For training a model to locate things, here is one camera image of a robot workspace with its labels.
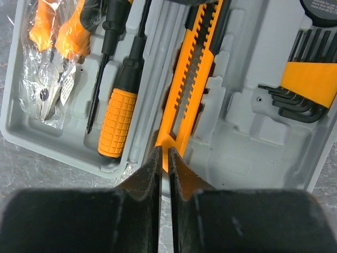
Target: plastic bag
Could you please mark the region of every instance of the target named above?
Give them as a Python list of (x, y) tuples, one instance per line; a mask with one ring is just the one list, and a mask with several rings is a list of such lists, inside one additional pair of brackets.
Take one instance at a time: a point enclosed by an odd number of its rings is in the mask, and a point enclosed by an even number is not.
[(61, 129), (74, 86), (76, 63), (90, 53), (102, 0), (31, 0), (22, 25), (21, 108)]

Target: gray stone countertop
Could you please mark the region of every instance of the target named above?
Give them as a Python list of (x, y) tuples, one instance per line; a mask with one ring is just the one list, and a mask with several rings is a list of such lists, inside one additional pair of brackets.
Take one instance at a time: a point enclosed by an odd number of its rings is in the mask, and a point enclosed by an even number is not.
[[(5, 85), (17, 0), (0, 0), (0, 104)], [(16, 189), (106, 188), (104, 179), (7, 142), (0, 134), (0, 201)], [(334, 144), (313, 194), (323, 206), (337, 235), (337, 145)], [(159, 252), (173, 252), (170, 204), (162, 202)]]

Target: toolbox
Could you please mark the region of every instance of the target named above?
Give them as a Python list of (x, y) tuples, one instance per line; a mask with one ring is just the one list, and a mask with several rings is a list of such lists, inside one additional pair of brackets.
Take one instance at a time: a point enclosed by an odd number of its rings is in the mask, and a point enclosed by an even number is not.
[[(143, 75), (130, 129), (121, 158), (111, 160), (98, 154), (97, 144), (114, 80), (130, 52), (145, 1), (134, 0), (126, 33), (105, 67), (97, 117), (89, 135), (86, 124), (104, 30), (98, 26), (91, 37), (90, 55), (76, 66), (64, 125), (55, 129), (30, 119), (19, 104), (20, 34), (28, 2), (17, 5), (0, 118), (5, 139), (108, 179), (120, 177), (128, 166), (139, 168), (156, 144), (190, 8), (167, 0), (152, 2), (145, 29)], [(323, 10), (334, 8), (327, 0), (311, 2), (321, 4)], [(319, 35), (321, 40), (325, 31), (331, 31), (327, 43), (337, 33), (337, 3), (332, 11), (335, 23), (321, 28)], [(269, 91), (260, 88), (280, 86), (299, 31), (318, 29), (309, 16), (300, 0), (232, 0), (225, 36), (184, 153), (189, 167), (214, 187), (313, 190), (337, 138), (337, 100), (332, 97), (329, 110), (319, 120), (304, 123), (280, 116)], [(167, 174), (163, 192), (169, 193)]]

